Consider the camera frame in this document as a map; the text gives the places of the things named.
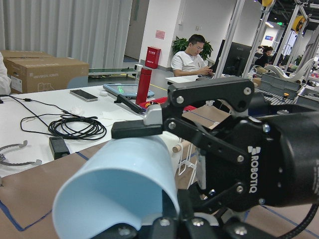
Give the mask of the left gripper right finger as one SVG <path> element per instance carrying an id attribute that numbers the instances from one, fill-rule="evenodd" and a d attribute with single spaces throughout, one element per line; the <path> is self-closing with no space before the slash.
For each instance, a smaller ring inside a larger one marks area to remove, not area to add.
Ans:
<path id="1" fill-rule="evenodd" d="M 231 219 L 225 223 L 222 230 L 230 239 L 276 239 L 277 237 L 258 229 L 250 224 Z"/>

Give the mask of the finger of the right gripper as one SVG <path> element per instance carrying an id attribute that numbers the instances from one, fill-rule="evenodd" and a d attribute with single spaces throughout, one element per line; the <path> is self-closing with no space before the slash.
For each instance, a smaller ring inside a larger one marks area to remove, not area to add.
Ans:
<path id="1" fill-rule="evenodd" d="M 191 219 L 195 213 L 214 214 L 217 219 L 244 219 L 244 209 L 236 200 L 244 196 L 244 184 L 235 182 L 225 190 L 217 192 L 201 190 L 197 182 L 188 189 L 179 189 L 177 193 L 180 206 L 180 219 Z"/>
<path id="2" fill-rule="evenodd" d="M 111 148 L 123 147 L 126 159 L 140 157 L 154 161 L 165 152 L 150 153 L 149 150 L 155 148 L 154 143 L 162 143 L 158 135 L 167 131 L 197 147 L 198 174 L 205 174 L 218 166 L 236 171 L 249 168 L 250 160 L 255 156 L 255 125 L 251 120 L 231 116 L 214 131 L 195 120 L 185 119 L 182 111 L 195 103 L 220 100 L 232 112 L 244 113 L 253 92 L 254 84 L 239 77 L 172 84 L 168 88 L 167 100 L 150 106 L 142 120 L 114 123 Z"/>

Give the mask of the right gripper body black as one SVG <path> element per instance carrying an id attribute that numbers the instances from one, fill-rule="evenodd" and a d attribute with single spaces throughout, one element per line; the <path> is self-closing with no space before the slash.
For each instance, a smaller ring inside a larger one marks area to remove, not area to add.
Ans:
<path id="1" fill-rule="evenodd" d="M 196 145 L 204 167 L 198 176 L 196 208 L 214 212 L 229 207 L 242 212 L 258 204 L 292 204 L 289 168 L 280 140 L 285 115 L 229 118 L 217 131 L 199 126 Z"/>

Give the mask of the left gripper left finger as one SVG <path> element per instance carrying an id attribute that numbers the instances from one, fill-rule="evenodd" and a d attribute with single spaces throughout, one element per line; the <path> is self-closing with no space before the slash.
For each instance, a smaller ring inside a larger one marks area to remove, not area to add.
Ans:
<path id="1" fill-rule="evenodd" d="M 218 239 L 218 226 L 199 215 L 161 217 L 139 230 L 126 223 L 111 226 L 99 234 L 101 239 Z"/>

